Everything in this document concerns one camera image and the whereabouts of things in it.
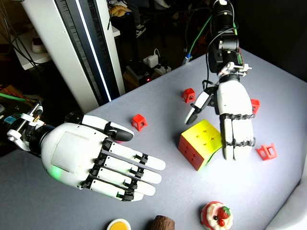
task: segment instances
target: rubik's cube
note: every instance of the rubik's cube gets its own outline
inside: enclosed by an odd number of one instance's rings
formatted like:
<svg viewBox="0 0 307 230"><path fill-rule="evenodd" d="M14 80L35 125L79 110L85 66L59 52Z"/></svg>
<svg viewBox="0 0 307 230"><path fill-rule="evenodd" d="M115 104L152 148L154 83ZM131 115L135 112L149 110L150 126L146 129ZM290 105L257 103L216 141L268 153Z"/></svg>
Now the rubik's cube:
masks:
<svg viewBox="0 0 307 230"><path fill-rule="evenodd" d="M198 171L222 147L219 131L202 120L181 134L178 149Z"/></svg>

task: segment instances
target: shoe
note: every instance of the shoe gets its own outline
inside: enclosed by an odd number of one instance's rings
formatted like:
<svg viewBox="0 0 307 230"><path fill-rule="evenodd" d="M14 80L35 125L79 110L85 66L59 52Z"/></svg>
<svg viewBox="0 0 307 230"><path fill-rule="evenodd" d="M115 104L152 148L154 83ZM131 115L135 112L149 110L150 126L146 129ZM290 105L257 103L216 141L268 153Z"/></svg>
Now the shoe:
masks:
<svg viewBox="0 0 307 230"><path fill-rule="evenodd" d="M35 29L33 29L33 39L32 39L32 51L33 53L47 53L47 50L42 42L42 40L40 40L37 32Z"/></svg>
<svg viewBox="0 0 307 230"><path fill-rule="evenodd" d="M138 25L135 27L136 30L136 38L138 38L141 34L143 34L146 30L146 27L144 25Z"/></svg>

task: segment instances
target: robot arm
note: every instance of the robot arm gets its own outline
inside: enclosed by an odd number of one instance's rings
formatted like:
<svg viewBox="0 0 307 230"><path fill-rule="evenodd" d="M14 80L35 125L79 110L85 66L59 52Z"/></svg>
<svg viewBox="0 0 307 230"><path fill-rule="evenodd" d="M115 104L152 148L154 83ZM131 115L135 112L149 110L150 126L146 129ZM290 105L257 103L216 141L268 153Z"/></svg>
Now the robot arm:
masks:
<svg viewBox="0 0 307 230"><path fill-rule="evenodd" d="M254 115L249 95L240 83L240 77L246 76L251 68L242 62L234 27L231 3L216 0L211 21L213 40L208 46L206 58L209 56L210 71L217 73L219 80L213 87L204 87L204 92L192 105L186 124L194 122L198 113L213 104L220 115L224 157L227 160L242 160L255 144L251 123Z"/></svg>
<svg viewBox="0 0 307 230"><path fill-rule="evenodd" d="M16 130L9 130L8 136L22 149L40 156L54 179L122 201L138 201L155 194L155 187L149 183L158 184L162 177L142 165L163 170L165 162L112 140L131 140L131 130L90 115L81 117L81 124L64 123L54 128L36 118L38 107L22 115L23 122ZM31 122L36 126L27 139Z"/></svg>

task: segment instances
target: gray table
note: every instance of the gray table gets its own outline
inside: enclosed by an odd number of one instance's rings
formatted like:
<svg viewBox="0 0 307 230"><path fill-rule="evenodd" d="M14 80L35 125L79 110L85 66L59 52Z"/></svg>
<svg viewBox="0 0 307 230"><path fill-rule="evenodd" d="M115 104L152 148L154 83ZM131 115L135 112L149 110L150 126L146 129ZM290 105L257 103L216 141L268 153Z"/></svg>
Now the gray table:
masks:
<svg viewBox="0 0 307 230"><path fill-rule="evenodd" d="M0 228L6 230L101 230L116 218L133 230L146 230L156 215L176 222L176 230L202 230L200 208L217 200L234 214L233 229L264 229L300 180L306 149L307 83L243 51L253 70L242 79L251 98L261 101L253 121L255 147L275 143L278 157L262 161L255 150L245 162L225 161L218 151L197 172L177 150L190 106L181 99L186 88L201 92L206 75L202 56L89 114L130 127L140 113L148 127L135 131L124 145L165 160L156 194L140 202L119 202L88 190L65 186L43 170L40 159L16 151L0 159ZM207 108L207 119L219 129L219 117Z"/></svg>

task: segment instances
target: white light strip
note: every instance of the white light strip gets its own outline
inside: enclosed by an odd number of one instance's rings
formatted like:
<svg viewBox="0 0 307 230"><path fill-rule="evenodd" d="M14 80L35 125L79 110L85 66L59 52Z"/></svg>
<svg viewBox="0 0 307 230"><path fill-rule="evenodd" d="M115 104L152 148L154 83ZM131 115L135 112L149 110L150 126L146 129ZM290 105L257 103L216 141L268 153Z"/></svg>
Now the white light strip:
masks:
<svg viewBox="0 0 307 230"><path fill-rule="evenodd" d="M83 24L83 27L85 29L85 33L86 33L87 39L88 39L88 41L90 43L90 47L91 47L91 50L92 50L92 53L93 53L96 65L98 67L98 71L99 71L100 77L102 79L102 83L104 84L104 87L105 87L105 90L106 90L106 94L107 94L107 97L108 97L109 102L110 102L111 101L111 97L110 97L110 94L109 94L109 90L107 89L106 81L104 79L104 75L102 74L102 71L101 71L101 68L100 68L100 65L99 65L99 62L98 62L98 58L97 58L97 55L96 55L96 52L95 52L95 49L94 49L94 46L93 46L93 42L92 42L90 33L88 32L87 25L86 25L86 22L85 22L85 18L84 18L84 15L83 15L83 12L82 12L79 0L76 0L76 4L77 4L77 7L78 7L79 14L81 16L82 24Z"/></svg>

